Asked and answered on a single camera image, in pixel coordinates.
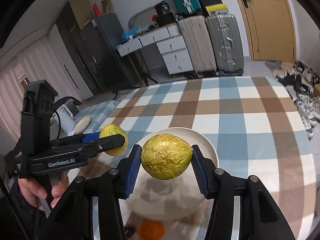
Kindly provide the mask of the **person's left hand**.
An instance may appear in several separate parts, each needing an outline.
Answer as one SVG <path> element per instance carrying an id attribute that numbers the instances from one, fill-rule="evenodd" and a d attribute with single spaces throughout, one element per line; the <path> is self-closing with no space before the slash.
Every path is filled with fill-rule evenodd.
<path id="1" fill-rule="evenodd" d="M 33 207 L 39 207 L 39 209 L 43 211 L 43 206 L 37 205 L 37 198 L 46 199 L 47 191 L 34 178 L 18 178 L 18 185 L 25 200 Z M 57 202 L 67 189 L 68 185 L 69 180 L 67 171 L 63 171 L 60 173 L 59 182 L 52 187 L 53 200 L 50 204 L 51 207 L 54 207 L 57 204 Z"/>

